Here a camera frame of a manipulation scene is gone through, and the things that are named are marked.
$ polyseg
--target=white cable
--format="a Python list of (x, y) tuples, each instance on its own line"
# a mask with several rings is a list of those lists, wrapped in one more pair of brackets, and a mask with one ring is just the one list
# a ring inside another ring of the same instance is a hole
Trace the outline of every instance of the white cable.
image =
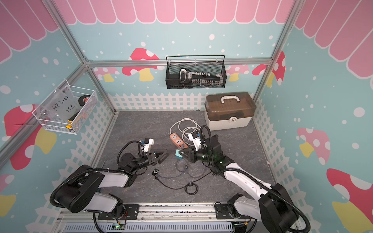
[[(183, 121), (186, 121), (186, 120), (190, 120), (191, 122), (193, 122), (194, 124), (195, 124), (195, 126), (194, 127), (186, 127), (184, 130), (181, 130), (180, 129), (180, 123), (181, 122), (183, 122)], [(192, 120), (192, 119), (190, 119), (190, 118), (184, 118), (184, 119), (181, 119), (180, 121), (178, 121), (178, 122), (176, 122), (175, 124), (173, 124), (172, 126), (171, 126), (171, 128), (170, 128), (170, 135), (172, 134), (171, 133), (171, 129), (176, 125), (176, 124), (178, 124), (178, 129), (179, 129), (179, 131), (182, 133), (182, 135), (181, 135), (181, 139), (186, 143), (186, 144), (188, 144), (189, 146), (194, 146), (194, 144), (189, 144), (189, 143), (187, 143), (187, 140), (188, 141), (191, 141), (191, 140), (189, 140), (189, 138), (187, 137), (187, 134), (190, 134), (190, 133), (193, 133), (193, 132), (195, 132), (195, 131), (200, 131), (200, 126), (197, 124), (197, 121), (195, 121), (195, 120)]]

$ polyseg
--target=wire mesh basket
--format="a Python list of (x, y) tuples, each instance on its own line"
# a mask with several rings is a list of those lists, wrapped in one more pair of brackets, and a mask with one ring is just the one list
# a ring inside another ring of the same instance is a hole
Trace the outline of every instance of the wire mesh basket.
[(227, 74), (224, 55), (169, 56), (167, 89), (224, 88)]
[[(76, 135), (98, 103), (97, 93), (95, 90), (71, 86), (67, 80), (64, 80), (62, 84), (62, 88), (56, 88), (49, 94), (49, 96), (35, 108), (32, 114), (46, 130)], [(58, 92), (63, 93), (64, 96), (62, 98), (56, 98), (54, 94)], [(84, 100), (84, 104), (81, 104), (81, 100), (79, 101), (81, 97), (83, 97), (82, 100)], [(66, 111), (70, 115), (73, 114), (71, 108), (76, 108), (76, 110), (73, 117), (66, 120), (66, 117), (62, 117), (61, 114), (55, 111), (57, 108), (60, 112)]]

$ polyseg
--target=black wire basket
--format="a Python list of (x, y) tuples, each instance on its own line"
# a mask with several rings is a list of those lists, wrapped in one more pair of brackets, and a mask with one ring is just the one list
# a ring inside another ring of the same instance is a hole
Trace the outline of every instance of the black wire basket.
[(167, 89), (224, 88), (227, 74), (224, 55), (166, 57)]

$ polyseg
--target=mushroom wall decal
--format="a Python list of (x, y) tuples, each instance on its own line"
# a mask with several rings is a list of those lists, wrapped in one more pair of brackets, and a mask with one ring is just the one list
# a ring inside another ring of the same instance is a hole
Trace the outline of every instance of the mushroom wall decal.
[(235, 82), (238, 80), (238, 74), (248, 74), (250, 72), (248, 65), (231, 65), (225, 68), (227, 72), (227, 76), (230, 75), (229, 80), (231, 82)]
[(297, 140), (299, 138), (305, 141), (305, 143), (299, 145), (304, 156), (308, 158), (315, 151), (321, 165), (327, 163), (330, 156), (330, 142), (324, 131), (298, 128)]
[(371, 183), (336, 169), (328, 169), (330, 184), (348, 202), (332, 202), (343, 226), (351, 233), (373, 230), (373, 186)]
[[(32, 104), (22, 105), (5, 114), (4, 124), (7, 136), (3, 137), (3, 141), (8, 140), (29, 119), (34, 108)], [(39, 125), (10, 158), (12, 167), (15, 170), (24, 169), (31, 161), (35, 145), (47, 154), (52, 150), (56, 141), (55, 133), (46, 131)]]
[[(261, 75), (264, 73), (266, 66), (261, 64), (257, 66), (253, 70), (253, 75)], [(281, 51), (279, 58), (277, 59), (277, 62), (269, 75), (269, 79), (266, 82), (267, 87), (272, 87), (272, 81), (274, 77), (276, 77), (277, 84), (280, 86), (283, 81), (283, 77), (285, 75), (285, 53)]]
[[(159, 58), (149, 50), (144, 48), (136, 48), (128, 60), (159, 60)], [(140, 74), (140, 81), (152, 81), (153, 75), (150, 73), (150, 68), (163, 70), (163, 66), (143, 66), (143, 67), (123, 67), (122, 73), (130, 76), (137, 72)]]
[(105, 82), (114, 82), (111, 74), (119, 74), (119, 71), (115, 67), (96, 67), (93, 69), (99, 80), (104, 77)]
[[(14, 175), (0, 175), (0, 193), (14, 180)], [(13, 204), (16, 202), (16, 195), (0, 195), (0, 217), (7, 215)]]

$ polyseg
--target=white wire basket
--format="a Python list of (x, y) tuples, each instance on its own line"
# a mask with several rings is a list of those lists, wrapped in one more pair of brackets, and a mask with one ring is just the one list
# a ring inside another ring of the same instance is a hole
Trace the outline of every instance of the white wire basket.
[[(81, 107), (80, 111), (77, 113), (72, 122), (61, 119), (59, 115), (46, 107), (50, 106), (52, 101), (56, 101), (54, 95), (52, 94), (59, 90), (66, 94), (66, 96), (72, 96), (73, 101), (76, 103), (78, 103), (78, 99), (81, 96), (90, 95), (89, 99), (86, 101), (84, 106)], [(62, 88), (56, 88), (51, 94), (49, 94), (48, 97), (45, 98), (45, 100), (43, 100), (43, 102), (37, 106), (34, 111), (32, 111), (32, 114), (46, 130), (76, 135), (82, 128), (84, 122), (89, 118), (89, 115), (92, 113), (97, 103), (98, 98), (95, 90), (71, 86), (67, 80), (64, 80), (62, 82)]]

